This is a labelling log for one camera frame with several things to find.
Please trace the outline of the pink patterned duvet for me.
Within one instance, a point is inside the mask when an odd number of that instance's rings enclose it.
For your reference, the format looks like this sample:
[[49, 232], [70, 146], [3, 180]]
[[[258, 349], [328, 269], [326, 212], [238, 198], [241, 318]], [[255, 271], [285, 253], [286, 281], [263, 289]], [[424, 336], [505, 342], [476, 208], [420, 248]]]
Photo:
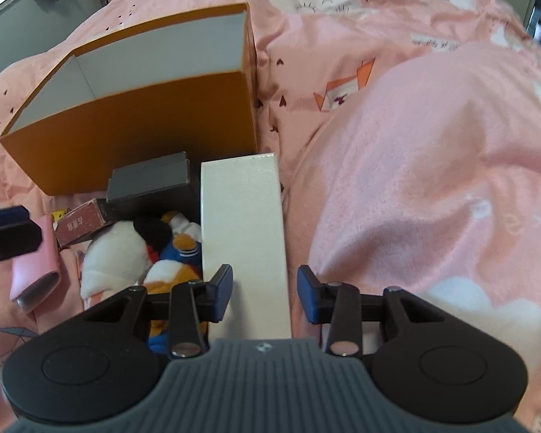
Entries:
[[[73, 48], [245, 2], [258, 134], [279, 160], [287, 265], [399, 285], [511, 345], [541, 432], [541, 46], [501, 0], [114, 0], [0, 73], [0, 134]], [[0, 145], [0, 208], [49, 198]]]

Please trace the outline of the pink pouch bag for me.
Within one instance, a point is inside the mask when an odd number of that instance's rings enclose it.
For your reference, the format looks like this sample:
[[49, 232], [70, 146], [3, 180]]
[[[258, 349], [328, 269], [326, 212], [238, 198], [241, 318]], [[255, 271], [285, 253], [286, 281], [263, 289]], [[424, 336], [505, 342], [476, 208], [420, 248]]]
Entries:
[[41, 228], [41, 245], [12, 263], [10, 300], [28, 314], [44, 303], [60, 282], [59, 252], [52, 215], [35, 220]]

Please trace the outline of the bear plush blue outfit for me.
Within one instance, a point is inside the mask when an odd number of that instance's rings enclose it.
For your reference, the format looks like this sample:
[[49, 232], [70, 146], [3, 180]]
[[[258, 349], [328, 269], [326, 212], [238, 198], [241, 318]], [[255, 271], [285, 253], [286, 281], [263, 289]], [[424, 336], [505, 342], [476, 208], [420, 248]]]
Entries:
[[181, 212], [171, 211], [158, 220], [142, 221], [136, 230], [146, 243], [151, 261], [142, 280], [148, 294], [167, 294], [178, 284], [203, 280], [198, 224]]

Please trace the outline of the maroon card box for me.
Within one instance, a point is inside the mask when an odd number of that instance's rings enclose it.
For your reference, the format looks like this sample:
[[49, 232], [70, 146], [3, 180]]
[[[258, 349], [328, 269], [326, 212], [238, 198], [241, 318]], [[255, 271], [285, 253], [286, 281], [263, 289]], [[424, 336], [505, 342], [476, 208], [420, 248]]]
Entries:
[[63, 248], [92, 237], [118, 220], [104, 198], [93, 198], [71, 209], [54, 226], [58, 245]]

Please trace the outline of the dark grey small box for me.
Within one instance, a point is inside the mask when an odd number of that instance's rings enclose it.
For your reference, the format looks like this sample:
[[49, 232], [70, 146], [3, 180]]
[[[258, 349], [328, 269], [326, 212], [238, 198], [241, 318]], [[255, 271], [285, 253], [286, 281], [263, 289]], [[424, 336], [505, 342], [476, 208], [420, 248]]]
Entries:
[[180, 212], [199, 222], [200, 165], [181, 152], [114, 169], [106, 201], [123, 217], [159, 219]]

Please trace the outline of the orange cardboard storage box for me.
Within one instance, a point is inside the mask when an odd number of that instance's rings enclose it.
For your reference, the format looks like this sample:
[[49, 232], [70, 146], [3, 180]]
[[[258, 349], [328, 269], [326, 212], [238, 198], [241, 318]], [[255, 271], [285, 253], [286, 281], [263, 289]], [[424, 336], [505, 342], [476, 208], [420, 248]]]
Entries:
[[258, 149], [249, 6], [152, 19], [71, 50], [1, 134], [46, 194], [103, 190], [119, 167], [172, 153], [203, 162]]

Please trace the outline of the white glasses case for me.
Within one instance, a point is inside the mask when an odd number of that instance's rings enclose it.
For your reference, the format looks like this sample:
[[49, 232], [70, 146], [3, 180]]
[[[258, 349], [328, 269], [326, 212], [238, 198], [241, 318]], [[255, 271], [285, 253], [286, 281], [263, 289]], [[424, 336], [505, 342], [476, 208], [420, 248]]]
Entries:
[[256, 154], [201, 165], [203, 275], [232, 266], [233, 290], [214, 339], [291, 336], [282, 203], [276, 157]]

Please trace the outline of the white dog plush black ears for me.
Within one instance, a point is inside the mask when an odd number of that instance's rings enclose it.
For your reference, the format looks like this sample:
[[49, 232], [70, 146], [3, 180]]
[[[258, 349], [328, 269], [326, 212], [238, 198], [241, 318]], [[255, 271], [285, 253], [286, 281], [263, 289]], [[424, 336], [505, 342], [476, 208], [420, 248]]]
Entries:
[[170, 226], [160, 219], [119, 221], [99, 233], [82, 263], [82, 299], [139, 284], [172, 237]]

